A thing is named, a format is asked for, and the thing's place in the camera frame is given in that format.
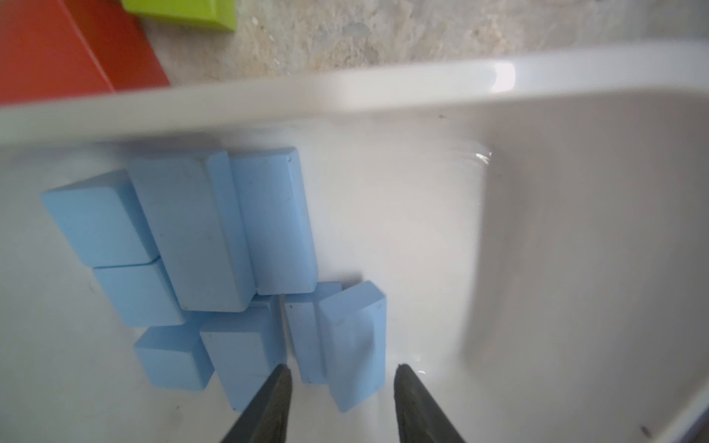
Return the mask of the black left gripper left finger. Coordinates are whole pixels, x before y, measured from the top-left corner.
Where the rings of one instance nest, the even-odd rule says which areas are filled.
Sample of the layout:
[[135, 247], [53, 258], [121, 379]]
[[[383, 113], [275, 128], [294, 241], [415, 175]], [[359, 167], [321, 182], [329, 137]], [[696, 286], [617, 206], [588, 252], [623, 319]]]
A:
[[277, 365], [222, 443], [284, 443], [293, 392], [291, 370]]

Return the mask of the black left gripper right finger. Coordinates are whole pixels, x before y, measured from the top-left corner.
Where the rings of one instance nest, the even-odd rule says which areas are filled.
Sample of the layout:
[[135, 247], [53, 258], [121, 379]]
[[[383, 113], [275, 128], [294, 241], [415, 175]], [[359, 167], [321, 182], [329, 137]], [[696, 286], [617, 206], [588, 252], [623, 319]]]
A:
[[401, 442], [465, 442], [409, 365], [397, 367], [393, 390]]

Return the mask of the white plastic tray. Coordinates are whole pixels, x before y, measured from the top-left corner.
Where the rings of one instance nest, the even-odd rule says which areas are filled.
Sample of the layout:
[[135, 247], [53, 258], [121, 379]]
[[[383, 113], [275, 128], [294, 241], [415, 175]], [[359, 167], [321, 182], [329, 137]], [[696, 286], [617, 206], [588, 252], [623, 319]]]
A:
[[156, 389], [44, 190], [185, 149], [299, 151], [319, 275], [387, 295], [469, 442], [680, 442], [708, 417], [708, 44], [641, 42], [1, 111], [1, 439], [217, 442]]

